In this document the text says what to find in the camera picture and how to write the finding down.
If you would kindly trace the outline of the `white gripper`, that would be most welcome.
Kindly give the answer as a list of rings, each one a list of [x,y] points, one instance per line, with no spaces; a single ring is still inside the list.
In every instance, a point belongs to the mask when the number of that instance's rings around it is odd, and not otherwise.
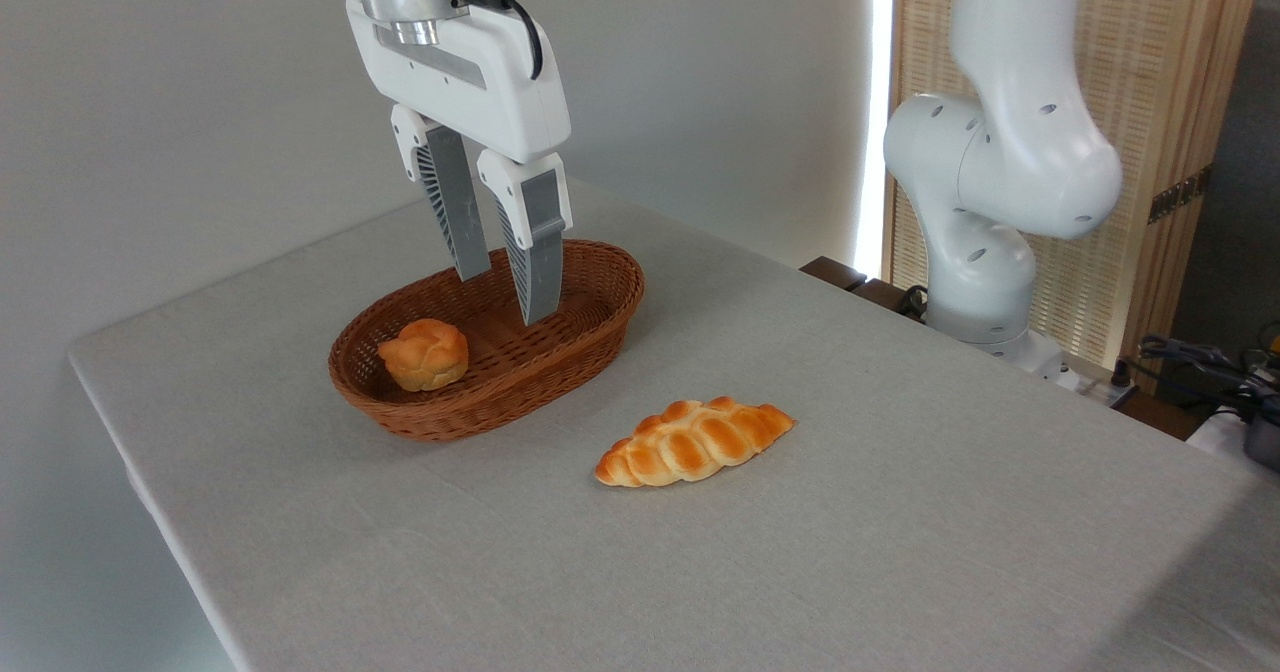
[[[520,17],[475,8],[439,20],[434,46],[413,46],[376,26],[361,3],[346,0],[346,12],[372,84],[399,102],[390,124],[406,175],[424,189],[460,279],[490,268],[463,134],[486,147],[477,172],[498,204],[524,324],[554,314],[573,220],[562,157],[550,152],[570,138],[571,122],[544,31],[532,79]]]

